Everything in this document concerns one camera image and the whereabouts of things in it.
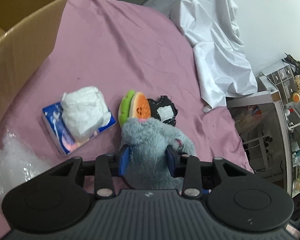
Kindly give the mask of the grey fluffy plush toy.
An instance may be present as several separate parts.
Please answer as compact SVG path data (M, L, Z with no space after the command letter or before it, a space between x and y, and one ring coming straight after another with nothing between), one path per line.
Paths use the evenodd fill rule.
M122 126L122 144L129 146L129 164L124 178L137 190L176 189L183 178L170 175L165 151L167 146L177 153L196 155L194 143L177 127L155 118L130 118Z

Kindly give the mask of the clear bag of stuffing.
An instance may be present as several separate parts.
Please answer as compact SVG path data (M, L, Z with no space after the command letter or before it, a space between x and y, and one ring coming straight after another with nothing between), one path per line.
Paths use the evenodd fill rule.
M7 132L0 149L0 206L13 188L52 167L51 161L38 157L14 134Z

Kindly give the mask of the black white fabric patch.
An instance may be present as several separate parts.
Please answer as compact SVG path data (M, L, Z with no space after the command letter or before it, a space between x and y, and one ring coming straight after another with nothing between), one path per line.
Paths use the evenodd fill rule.
M168 96L162 95L158 100L148 99L148 102L151 109L151 117L171 126L176 125L178 110Z

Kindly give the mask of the hamburger plush toy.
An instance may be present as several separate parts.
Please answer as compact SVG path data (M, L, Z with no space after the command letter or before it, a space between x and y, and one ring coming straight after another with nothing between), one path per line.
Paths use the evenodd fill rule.
M118 120L122 127L129 118L148 119L151 117L149 101L142 92L129 90L121 100Z

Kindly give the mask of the blue tissue pack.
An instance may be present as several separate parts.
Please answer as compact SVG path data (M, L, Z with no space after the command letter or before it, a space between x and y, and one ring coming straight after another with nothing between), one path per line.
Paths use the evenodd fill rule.
M99 127L88 140L78 141L73 138L62 119L63 108L60 102L56 102L42 109L42 119L47 127L50 137L63 156L69 156L84 144L93 140L99 134L116 124L116 120L110 112L110 119L105 126Z

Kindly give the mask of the white shelf with clutter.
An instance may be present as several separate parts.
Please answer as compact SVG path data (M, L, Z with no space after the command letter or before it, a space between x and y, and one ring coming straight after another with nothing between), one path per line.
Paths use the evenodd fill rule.
M227 107L254 174L295 197L300 192L300 115L293 108L294 70L279 59L263 68L256 81L256 93L230 98Z

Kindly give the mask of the pink bed sheet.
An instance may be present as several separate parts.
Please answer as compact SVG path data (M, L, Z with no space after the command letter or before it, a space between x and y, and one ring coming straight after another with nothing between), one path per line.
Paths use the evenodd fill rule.
M131 89L169 96L201 160L221 156L250 168L229 110L203 111L192 48L175 25L156 10L114 0L67 1L53 52L22 90L0 96L0 149L10 132L51 166L65 161L42 109L87 86L101 90L113 114Z

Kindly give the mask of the white draped cloth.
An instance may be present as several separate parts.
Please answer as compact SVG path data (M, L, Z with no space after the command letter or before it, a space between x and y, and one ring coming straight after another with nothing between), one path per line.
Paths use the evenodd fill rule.
M257 92L233 0L149 0L145 6L168 16L191 45L204 112Z

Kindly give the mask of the brown cardboard box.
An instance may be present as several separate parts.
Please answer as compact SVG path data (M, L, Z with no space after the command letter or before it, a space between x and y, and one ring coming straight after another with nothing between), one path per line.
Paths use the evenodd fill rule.
M0 0L0 123L55 47L67 0Z

